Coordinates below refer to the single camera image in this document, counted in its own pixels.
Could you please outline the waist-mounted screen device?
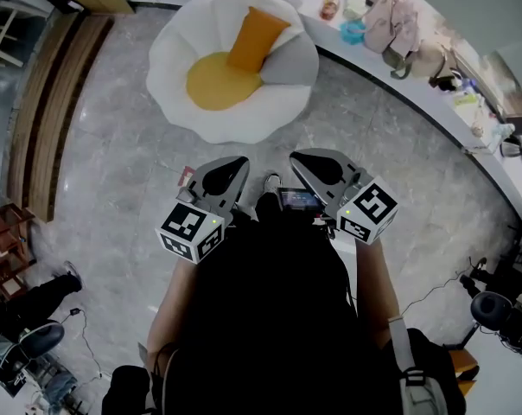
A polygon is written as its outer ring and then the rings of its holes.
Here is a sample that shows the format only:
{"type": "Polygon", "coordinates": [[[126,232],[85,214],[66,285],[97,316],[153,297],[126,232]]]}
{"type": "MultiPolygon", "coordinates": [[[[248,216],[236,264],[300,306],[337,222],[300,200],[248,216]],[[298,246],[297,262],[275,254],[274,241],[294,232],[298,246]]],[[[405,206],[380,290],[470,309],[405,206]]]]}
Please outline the waist-mounted screen device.
{"type": "Polygon", "coordinates": [[[319,199],[305,188],[278,188],[277,197],[282,210],[315,213],[323,210],[319,199]]]}

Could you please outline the person's black trousers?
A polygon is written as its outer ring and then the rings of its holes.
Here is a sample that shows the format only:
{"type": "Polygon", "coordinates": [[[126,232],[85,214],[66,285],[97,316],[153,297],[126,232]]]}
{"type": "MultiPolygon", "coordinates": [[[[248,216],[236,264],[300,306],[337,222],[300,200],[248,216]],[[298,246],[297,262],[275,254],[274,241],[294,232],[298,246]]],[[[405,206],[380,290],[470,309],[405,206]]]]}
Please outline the person's black trousers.
{"type": "Polygon", "coordinates": [[[283,211],[280,208],[277,193],[264,192],[256,203],[255,213],[261,224],[269,225],[280,221],[283,218],[283,211]]]}

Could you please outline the white flower-shaped lounge chair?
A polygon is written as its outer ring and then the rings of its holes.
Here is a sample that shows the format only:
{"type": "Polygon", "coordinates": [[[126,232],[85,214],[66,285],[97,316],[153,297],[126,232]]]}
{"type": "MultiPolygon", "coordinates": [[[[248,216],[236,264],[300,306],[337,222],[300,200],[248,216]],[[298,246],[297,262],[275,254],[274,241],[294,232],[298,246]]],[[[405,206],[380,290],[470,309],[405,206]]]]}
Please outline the white flower-shaped lounge chair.
{"type": "Polygon", "coordinates": [[[319,57],[296,9],[283,0],[192,0],[161,30],[147,89],[167,120],[211,144],[255,144],[307,106],[319,57]],[[258,73],[227,56],[252,6],[290,23],[258,73]]]}

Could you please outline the grey shoulder bag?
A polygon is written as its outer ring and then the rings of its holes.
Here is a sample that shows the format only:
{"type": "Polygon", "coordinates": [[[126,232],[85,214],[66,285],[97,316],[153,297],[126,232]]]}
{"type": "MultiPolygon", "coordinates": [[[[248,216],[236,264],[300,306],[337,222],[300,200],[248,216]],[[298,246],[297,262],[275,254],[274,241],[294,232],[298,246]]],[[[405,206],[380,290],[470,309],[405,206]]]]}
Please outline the grey shoulder bag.
{"type": "Polygon", "coordinates": [[[449,415],[446,399],[437,380],[414,361],[408,329],[401,316],[389,320],[395,360],[401,378],[399,388],[403,415],[449,415]]]}

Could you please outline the black office chair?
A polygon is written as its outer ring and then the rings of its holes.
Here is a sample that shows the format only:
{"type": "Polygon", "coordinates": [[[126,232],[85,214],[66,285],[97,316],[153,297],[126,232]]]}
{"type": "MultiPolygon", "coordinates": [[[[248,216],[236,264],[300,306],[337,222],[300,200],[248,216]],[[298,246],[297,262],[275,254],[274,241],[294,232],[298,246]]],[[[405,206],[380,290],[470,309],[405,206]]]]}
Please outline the black office chair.
{"type": "Polygon", "coordinates": [[[25,329],[14,342],[0,335],[0,379],[9,380],[55,348],[63,339],[65,329],[59,322],[47,320],[42,326],[25,329]]]}

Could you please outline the orange pillow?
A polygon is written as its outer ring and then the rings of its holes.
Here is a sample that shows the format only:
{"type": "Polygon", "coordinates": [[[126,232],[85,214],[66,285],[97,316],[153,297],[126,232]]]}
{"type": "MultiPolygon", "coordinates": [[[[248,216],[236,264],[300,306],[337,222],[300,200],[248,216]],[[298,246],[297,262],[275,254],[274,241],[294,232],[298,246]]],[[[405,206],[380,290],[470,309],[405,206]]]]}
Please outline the orange pillow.
{"type": "Polygon", "coordinates": [[[227,64],[247,73],[258,73],[273,44],[288,27],[289,22],[250,6],[227,64]]]}

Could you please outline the orange box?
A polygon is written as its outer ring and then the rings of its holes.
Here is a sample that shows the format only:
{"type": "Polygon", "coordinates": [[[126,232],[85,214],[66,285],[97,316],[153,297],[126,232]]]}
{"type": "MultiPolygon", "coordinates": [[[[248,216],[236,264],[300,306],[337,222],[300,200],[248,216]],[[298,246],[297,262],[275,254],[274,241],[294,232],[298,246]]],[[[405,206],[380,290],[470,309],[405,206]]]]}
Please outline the orange box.
{"type": "Polygon", "coordinates": [[[476,383],[476,376],[480,372],[478,361],[465,348],[449,350],[449,355],[453,362],[459,389],[466,397],[476,383]]]}

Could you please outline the wooden step platform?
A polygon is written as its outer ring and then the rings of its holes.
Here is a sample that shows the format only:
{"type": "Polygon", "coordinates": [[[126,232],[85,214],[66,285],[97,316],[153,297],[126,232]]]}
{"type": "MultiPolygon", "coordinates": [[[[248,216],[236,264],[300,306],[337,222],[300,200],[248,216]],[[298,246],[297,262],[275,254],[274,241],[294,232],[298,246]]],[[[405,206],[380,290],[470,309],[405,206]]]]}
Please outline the wooden step platform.
{"type": "Polygon", "coordinates": [[[16,113],[7,196],[39,220],[54,219],[60,164],[74,110],[114,24],[105,15],[64,15],[31,63],[16,113]]]}

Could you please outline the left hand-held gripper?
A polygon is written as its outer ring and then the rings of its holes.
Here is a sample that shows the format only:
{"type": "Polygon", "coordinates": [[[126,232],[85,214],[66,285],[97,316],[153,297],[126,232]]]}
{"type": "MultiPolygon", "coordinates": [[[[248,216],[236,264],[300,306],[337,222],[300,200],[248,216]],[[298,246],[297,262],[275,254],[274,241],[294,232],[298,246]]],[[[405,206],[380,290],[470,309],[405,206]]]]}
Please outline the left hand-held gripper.
{"type": "Polygon", "coordinates": [[[225,156],[200,166],[188,188],[180,188],[169,215],[156,229],[162,247],[194,264],[211,254],[226,237],[231,209],[249,172],[250,161],[245,156],[225,156]]]}

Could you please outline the red-brown wooden stool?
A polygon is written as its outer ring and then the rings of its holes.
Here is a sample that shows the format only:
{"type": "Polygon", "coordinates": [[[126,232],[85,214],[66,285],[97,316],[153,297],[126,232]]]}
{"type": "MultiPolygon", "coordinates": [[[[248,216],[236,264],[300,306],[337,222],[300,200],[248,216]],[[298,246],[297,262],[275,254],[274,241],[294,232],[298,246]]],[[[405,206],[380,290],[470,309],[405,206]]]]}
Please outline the red-brown wooden stool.
{"type": "Polygon", "coordinates": [[[34,215],[10,203],[0,207],[0,295],[9,301],[27,291],[23,273],[36,263],[29,249],[34,215]]]}

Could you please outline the pink backpack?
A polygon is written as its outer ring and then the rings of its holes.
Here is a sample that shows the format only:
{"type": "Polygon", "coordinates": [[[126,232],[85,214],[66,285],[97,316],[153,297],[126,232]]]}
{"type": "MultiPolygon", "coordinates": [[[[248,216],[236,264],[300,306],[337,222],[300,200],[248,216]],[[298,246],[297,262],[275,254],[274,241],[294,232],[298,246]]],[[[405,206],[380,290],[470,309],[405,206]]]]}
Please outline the pink backpack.
{"type": "Polygon", "coordinates": [[[420,45],[418,13],[411,0],[378,0],[362,21],[364,46],[382,56],[393,79],[405,80],[420,45]]]}

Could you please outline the person's right forearm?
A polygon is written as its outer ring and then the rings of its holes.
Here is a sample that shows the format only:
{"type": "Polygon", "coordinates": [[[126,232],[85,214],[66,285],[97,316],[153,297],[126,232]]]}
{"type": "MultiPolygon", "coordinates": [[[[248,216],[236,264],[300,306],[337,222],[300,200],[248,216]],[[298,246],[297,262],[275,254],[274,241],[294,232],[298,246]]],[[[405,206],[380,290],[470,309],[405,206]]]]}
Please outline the person's right forearm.
{"type": "Polygon", "coordinates": [[[400,315],[398,299],[379,239],[356,241],[357,311],[370,338],[383,348],[391,339],[389,320],[400,315]]]}

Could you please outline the person's left forearm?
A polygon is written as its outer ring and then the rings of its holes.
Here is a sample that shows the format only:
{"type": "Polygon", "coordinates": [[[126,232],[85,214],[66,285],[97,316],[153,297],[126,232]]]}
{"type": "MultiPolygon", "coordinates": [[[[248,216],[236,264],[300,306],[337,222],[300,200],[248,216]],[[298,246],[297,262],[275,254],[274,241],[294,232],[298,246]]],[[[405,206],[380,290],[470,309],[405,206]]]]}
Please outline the person's left forearm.
{"type": "Polygon", "coordinates": [[[178,259],[169,287],[158,308],[147,337],[147,365],[150,371],[156,361],[162,363],[162,348],[177,342],[188,307],[194,295],[198,266],[186,259],[178,259]]]}

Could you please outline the orange drink bottle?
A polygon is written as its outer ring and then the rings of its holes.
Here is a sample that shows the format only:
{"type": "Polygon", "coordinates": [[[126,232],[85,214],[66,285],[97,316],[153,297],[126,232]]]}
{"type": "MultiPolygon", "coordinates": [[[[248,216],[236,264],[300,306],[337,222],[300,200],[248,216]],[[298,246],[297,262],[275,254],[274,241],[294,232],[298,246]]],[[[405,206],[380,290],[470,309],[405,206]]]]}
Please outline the orange drink bottle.
{"type": "Polygon", "coordinates": [[[337,14],[341,0],[322,0],[319,17],[322,20],[330,21],[337,14]]]}

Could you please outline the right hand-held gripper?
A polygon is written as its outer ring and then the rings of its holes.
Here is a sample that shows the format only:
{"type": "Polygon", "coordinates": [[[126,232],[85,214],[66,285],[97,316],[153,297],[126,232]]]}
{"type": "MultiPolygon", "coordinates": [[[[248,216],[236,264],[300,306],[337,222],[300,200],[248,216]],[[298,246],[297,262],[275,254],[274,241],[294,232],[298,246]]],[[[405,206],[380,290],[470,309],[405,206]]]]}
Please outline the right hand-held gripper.
{"type": "Polygon", "coordinates": [[[335,221],[335,237],[344,244],[353,246],[356,241],[371,245],[395,219],[398,199],[390,186],[380,176],[372,177],[364,169],[357,171],[342,152],[295,150],[290,164],[302,185],[326,206],[325,214],[335,221]],[[347,182],[337,193],[341,183],[347,182]]]}

